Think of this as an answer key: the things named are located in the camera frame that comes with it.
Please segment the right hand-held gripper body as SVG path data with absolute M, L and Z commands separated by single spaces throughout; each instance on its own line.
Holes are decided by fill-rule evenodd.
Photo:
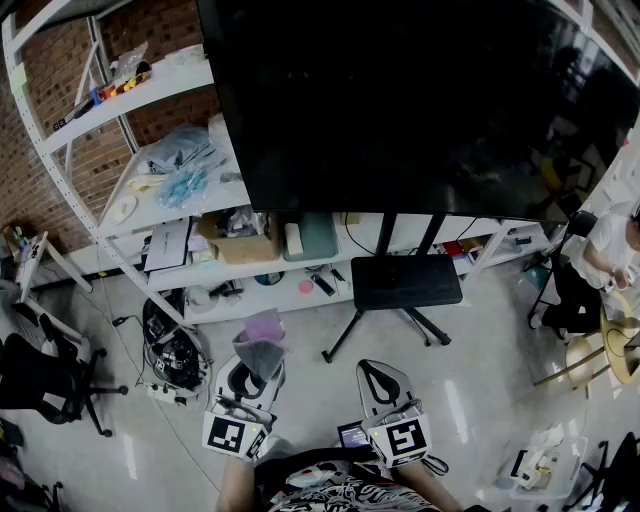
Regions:
M 428 416 L 419 399 L 367 419 L 366 437 L 387 468 L 424 459 L 432 449 Z

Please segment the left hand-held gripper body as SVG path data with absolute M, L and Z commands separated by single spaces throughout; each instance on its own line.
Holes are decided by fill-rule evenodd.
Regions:
M 204 413 L 202 446 L 244 461 L 254 461 L 272 431 L 276 416 L 248 404 L 215 394 L 212 407 Z

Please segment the purple grey wiping cloth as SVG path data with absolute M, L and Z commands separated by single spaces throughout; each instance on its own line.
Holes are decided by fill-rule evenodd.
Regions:
M 232 345 L 241 362 L 261 380 L 268 381 L 283 364 L 285 330 L 276 309 L 254 314 L 244 320 L 243 330 Z

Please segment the person's left forearm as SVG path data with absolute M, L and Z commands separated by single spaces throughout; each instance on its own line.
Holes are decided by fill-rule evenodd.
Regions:
M 252 462 L 228 457 L 224 467 L 216 512 L 252 512 L 255 469 Z

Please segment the person's right forearm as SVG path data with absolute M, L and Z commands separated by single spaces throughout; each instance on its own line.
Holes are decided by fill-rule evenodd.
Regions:
M 444 488 L 435 475 L 419 461 L 397 468 L 400 479 L 441 512 L 463 512 L 460 503 Z

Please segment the small dark screen device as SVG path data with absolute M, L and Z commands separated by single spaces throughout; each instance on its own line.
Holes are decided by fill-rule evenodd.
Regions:
M 339 441 L 343 448 L 358 448 L 368 446 L 369 441 L 360 422 L 353 422 L 337 427 Z

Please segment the white power strip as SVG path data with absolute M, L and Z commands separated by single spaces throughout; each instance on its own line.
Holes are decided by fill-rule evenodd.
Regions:
M 174 387 L 155 383 L 146 383 L 145 387 L 148 397 L 155 401 L 165 402 L 171 405 L 187 405 L 187 399 Z

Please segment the person's black printed shirt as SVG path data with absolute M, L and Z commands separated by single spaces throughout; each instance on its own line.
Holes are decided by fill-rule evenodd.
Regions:
M 441 512 L 370 448 L 277 454 L 255 467 L 253 512 Z

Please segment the black display stand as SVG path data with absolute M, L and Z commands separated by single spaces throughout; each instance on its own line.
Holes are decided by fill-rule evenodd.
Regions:
M 396 219 L 395 213 L 384 214 L 373 255 L 351 260 L 356 312 L 335 345 L 322 352 L 322 357 L 328 363 L 368 311 L 402 310 L 425 337 L 434 336 L 443 346 L 451 343 L 449 335 L 419 311 L 421 307 L 458 304 L 463 299 L 452 258 L 447 254 L 428 252 L 445 216 L 433 215 L 417 251 L 405 256 L 387 253 Z

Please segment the brown cardboard box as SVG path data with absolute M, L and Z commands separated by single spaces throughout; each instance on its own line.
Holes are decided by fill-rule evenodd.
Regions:
M 255 212 L 250 205 L 203 214 L 197 233 L 229 265 L 270 262 L 281 254 L 277 215 Z

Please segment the clear plastic storage bin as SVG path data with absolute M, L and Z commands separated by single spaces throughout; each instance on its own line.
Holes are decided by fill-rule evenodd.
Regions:
M 514 500 L 568 498 L 585 461 L 589 442 L 561 423 L 521 434 L 500 454 L 492 485 Z

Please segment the white flat box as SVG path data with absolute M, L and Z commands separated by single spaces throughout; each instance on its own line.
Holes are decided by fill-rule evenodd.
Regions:
M 186 263 L 191 224 L 190 217 L 183 217 L 154 227 L 145 260 L 145 272 L 171 269 Z

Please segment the small white box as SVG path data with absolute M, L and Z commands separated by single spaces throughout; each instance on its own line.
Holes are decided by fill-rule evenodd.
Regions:
M 304 247 L 299 225 L 286 223 L 284 225 L 285 256 L 287 258 L 298 257 L 304 253 Z

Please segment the green storage tray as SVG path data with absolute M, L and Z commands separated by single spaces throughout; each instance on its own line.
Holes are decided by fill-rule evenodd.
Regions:
M 338 253 L 338 244 L 334 220 L 331 213 L 289 213 L 282 216 L 283 258 L 288 262 L 329 259 Z M 287 226 L 296 225 L 299 232 L 302 251 L 292 253 L 289 249 L 290 236 Z

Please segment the round wooden stool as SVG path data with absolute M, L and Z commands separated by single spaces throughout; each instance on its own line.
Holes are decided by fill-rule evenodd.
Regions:
M 565 367 L 552 373 L 550 376 L 534 383 L 535 387 L 549 384 L 553 381 L 567 379 L 571 389 L 587 387 L 597 377 L 610 369 L 610 364 L 605 362 L 597 368 L 597 361 L 605 354 L 605 348 L 601 345 L 594 349 L 586 336 L 573 337 L 565 350 Z

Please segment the black office chair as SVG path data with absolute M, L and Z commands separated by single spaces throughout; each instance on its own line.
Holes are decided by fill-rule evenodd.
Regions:
M 582 505 L 583 512 L 593 506 L 598 497 L 601 501 L 596 512 L 615 512 L 623 505 L 632 512 L 640 512 L 640 438 L 628 432 L 609 465 L 609 442 L 601 441 L 598 447 L 602 450 L 599 466 L 586 462 L 580 465 L 580 469 L 590 475 L 590 483 L 574 502 L 562 507 L 562 512 L 577 507 L 588 494 L 591 494 L 591 501 Z
M 80 346 L 54 326 L 48 315 L 39 318 L 52 354 L 32 346 L 16 333 L 10 334 L 0 348 L 0 410 L 33 410 L 54 425 L 81 419 L 88 412 L 99 435 L 110 438 L 113 432 L 101 426 L 95 411 L 94 395 L 127 395 L 128 387 L 95 387 L 97 363 L 108 352 L 94 350 L 86 360 L 80 358 Z

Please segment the bag of blue gloves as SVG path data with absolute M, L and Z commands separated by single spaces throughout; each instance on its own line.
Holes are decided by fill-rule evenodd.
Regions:
M 188 203 L 206 197 L 209 171 L 205 168 L 183 170 L 170 175 L 155 193 L 156 204 L 168 210 L 181 210 Z

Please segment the pale yellow gloves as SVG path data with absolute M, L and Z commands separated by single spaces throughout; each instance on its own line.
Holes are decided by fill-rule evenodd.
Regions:
M 167 179 L 164 174 L 136 174 L 127 181 L 127 186 L 134 192 L 142 192 L 148 188 L 161 186 Z

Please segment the white folding rack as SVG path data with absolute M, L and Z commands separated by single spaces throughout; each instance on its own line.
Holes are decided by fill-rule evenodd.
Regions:
M 81 346 L 88 346 L 88 340 L 79 332 L 57 319 L 52 313 L 46 311 L 36 300 L 30 296 L 32 282 L 38 271 L 42 256 L 47 252 L 53 260 L 68 274 L 68 276 L 84 291 L 91 292 L 92 285 L 86 281 L 78 270 L 53 247 L 47 239 L 47 232 L 31 238 L 26 246 L 20 250 L 20 257 L 16 265 L 15 284 L 19 288 L 19 296 L 12 304 L 14 309 L 30 321 L 34 326 L 39 326 L 41 315 L 46 315 L 52 325 L 61 331 L 66 337 L 77 342 Z

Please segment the round wooden table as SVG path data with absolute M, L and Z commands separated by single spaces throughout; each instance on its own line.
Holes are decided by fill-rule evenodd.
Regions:
M 632 384 L 640 378 L 640 362 L 632 369 L 629 358 L 633 346 L 640 344 L 640 318 L 618 291 L 602 299 L 600 329 L 609 367 L 621 384 Z

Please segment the grey-blue plastic bag bundle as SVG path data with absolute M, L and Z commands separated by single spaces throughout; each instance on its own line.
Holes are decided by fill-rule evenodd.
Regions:
M 215 169 L 227 162 L 227 155 L 201 126 L 182 125 L 163 139 L 144 148 L 149 174 L 165 175 Z

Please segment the black folding chair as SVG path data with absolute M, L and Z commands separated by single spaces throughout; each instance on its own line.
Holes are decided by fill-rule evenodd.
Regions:
M 569 261 L 569 259 L 562 254 L 562 249 L 565 244 L 572 238 L 586 238 L 596 222 L 597 217 L 592 213 L 583 210 L 577 211 L 570 218 L 560 241 L 546 253 L 537 255 L 534 260 L 524 267 L 523 272 L 534 278 L 533 286 L 538 292 L 527 315 L 528 325 L 531 329 L 535 329 L 533 320 L 538 305 L 552 306 L 552 303 L 543 299 L 543 294 L 546 291 L 550 279 Z

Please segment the yellow black tool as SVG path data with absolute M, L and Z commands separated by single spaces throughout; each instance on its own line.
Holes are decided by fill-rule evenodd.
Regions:
M 135 72 L 127 78 L 118 78 L 113 82 L 111 91 L 108 93 L 108 97 L 116 97 L 124 94 L 131 89 L 137 87 L 143 82 L 147 81 L 151 77 L 151 65 L 143 59 L 138 65 Z

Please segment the clear plastic bag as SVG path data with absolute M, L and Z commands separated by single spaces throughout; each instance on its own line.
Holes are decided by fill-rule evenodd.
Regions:
M 113 81 L 120 84 L 132 78 L 143 61 L 148 48 L 148 42 L 144 41 L 134 49 L 122 54 L 115 62 Z

